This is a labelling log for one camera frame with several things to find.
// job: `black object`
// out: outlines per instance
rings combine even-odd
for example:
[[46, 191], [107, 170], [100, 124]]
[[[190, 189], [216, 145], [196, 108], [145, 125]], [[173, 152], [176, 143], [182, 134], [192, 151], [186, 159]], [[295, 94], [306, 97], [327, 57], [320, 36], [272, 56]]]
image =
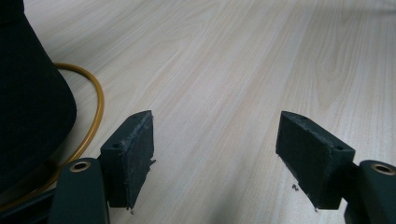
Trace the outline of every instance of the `black object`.
[[109, 223], [105, 186], [98, 160], [79, 159], [62, 169], [49, 223]]
[[151, 111], [129, 117], [102, 146], [98, 160], [70, 162], [56, 190], [0, 213], [0, 223], [108, 223], [106, 201], [133, 208], [153, 163], [152, 118]]
[[348, 202], [346, 223], [396, 223], [396, 168], [381, 161], [353, 163], [355, 150], [318, 126], [290, 112], [281, 113], [276, 153], [311, 203], [338, 209]]
[[150, 160], [153, 153], [151, 111], [129, 117], [103, 144], [100, 161], [108, 183], [106, 193], [111, 207], [134, 208], [153, 163]]
[[72, 92], [23, 14], [22, 0], [1, 0], [0, 193], [43, 163], [75, 119]]

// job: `yellow cable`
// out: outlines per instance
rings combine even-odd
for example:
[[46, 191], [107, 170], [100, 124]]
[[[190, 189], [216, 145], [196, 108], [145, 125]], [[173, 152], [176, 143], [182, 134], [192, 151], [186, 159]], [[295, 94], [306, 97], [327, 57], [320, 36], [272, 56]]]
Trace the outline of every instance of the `yellow cable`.
[[37, 194], [43, 192], [47, 188], [49, 188], [59, 177], [59, 173], [61, 172], [61, 169], [63, 166], [65, 166], [67, 163], [70, 161], [73, 161], [75, 159], [78, 159], [82, 153], [85, 151], [85, 149], [88, 147], [90, 144], [91, 140], [96, 134], [96, 131], [99, 128], [99, 124], [102, 120], [103, 116], [103, 111], [104, 111], [104, 106], [105, 106], [105, 97], [103, 95], [102, 87], [100, 86], [100, 83], [98, 80], [95, 78], [93, 74], [91, 74], [89, 71], [85, 70], [84, 68], [78, 67], [73, 64], [69, 63], [55, 63], [55, 66], [58, 69], [64, 69], [64, 70], [69, 70], [72, 72], [79, 73], [86, 77], [95, 87], [96, 93], [97, 93], [97, 107], [96, 107], [96, 114], [95, 117], [93, 118], [93, 122], [91, 124], [90, 129], [88, 130], [87, 134], [85, 135], [85, 138], [82, 140], [82, 142], [79, 144], [78, 148], [73, 152], [73, 154], [62, 164], [60, 165], [54, 174], [51, 176], [51, 178], [43, 184], [41, 187], [38, 187], [37, 189], [34, 189], [30, 193], [21, 196], [20, 198], [6, 203], [4, 205], [0, 206], [0, 212], [7, 210], [8, 208], [11, 208], [15, 205], [18, 205], [20, 203], [24, 203], [25, 201], [35, 197]]

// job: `light wood surface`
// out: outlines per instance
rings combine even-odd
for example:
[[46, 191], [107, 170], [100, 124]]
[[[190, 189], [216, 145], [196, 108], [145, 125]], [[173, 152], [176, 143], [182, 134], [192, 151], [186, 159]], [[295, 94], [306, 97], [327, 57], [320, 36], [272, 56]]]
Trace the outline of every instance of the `light wood surface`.
[[[275, 154], [281, 110], [396, 164], [393, 0], [25, 0], [55, 62], [96, 75], [105, 97], [85, 157], [133, 113], [152, 110], [155, 153], [134, 215], [112, 223], [344, 223], [315, 211]], [[92, 85], [63, 72], [88, 130]]]

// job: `floor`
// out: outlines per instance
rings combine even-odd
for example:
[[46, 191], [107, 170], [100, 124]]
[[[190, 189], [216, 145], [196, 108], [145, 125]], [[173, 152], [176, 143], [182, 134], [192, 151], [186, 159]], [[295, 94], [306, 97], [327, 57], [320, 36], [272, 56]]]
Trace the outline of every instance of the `floor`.
[[[275, 154], [282, 110], [357, 150], [396, 162], [393, 0], [25, 0], [54, 62], [91, 71], [105, 114], [84, 153], [130, 115], [152, 110], [156, 163], [134, 214], [111, 223], [344, 223], [316, 210]], [[92, 84], [62, 72], [78, 120], [60, 158], [89, 129]]]

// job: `black plastic part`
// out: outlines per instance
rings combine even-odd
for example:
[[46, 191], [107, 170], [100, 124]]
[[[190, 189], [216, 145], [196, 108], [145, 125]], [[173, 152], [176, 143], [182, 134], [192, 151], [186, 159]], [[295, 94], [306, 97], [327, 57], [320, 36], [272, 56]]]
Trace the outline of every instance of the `black plastic part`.
[[49, 223], [109, 223], [100, 163], [85, 158], [61, 171], [49, 213]]
[[363, 161], [359, 190], [371, 223], [396, 223], [396, 167], [381, 161]]
[[111, 207], [134, 208], [154, 153], [151, 111], [132, 115], [101, 148], [100, 161]]
[[340, 178], [353, 161], [352, 147], [314, 121], [283, 111], [276, 153], [315, 207], [338, 209], [342, 199]]
[[371, 224], [367, 213], [357, 211], [350, 203], [346, 206], [344, 219], [346, 224]]
[[47, 223], [55, 190], [51, 189], [33, 199], [0, 213], [0, 223]]

